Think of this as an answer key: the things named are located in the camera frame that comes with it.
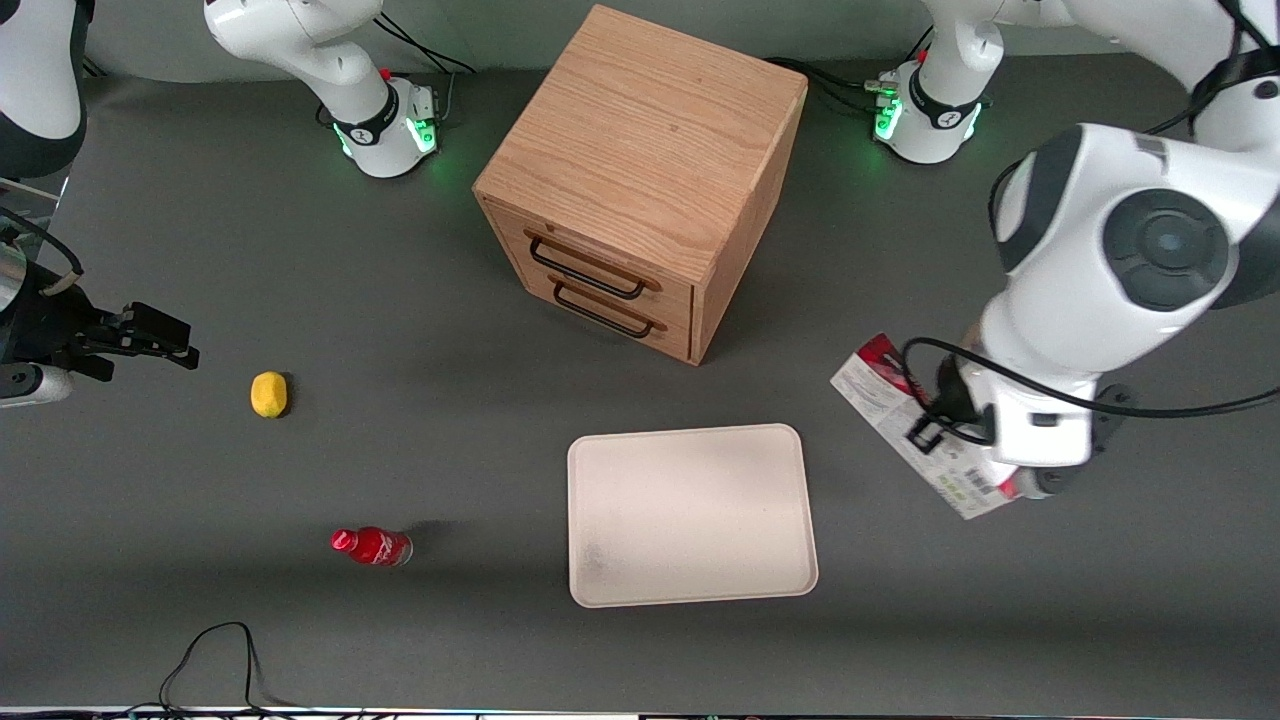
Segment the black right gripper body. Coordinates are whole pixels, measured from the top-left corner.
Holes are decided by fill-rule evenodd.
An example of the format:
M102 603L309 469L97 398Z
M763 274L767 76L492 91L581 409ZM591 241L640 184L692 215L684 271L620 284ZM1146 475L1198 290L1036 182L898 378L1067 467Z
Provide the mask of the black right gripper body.
M119 350L118 333L104 324L108 316L78 286L52 296L24 291L3 311L1 360L76 366Z

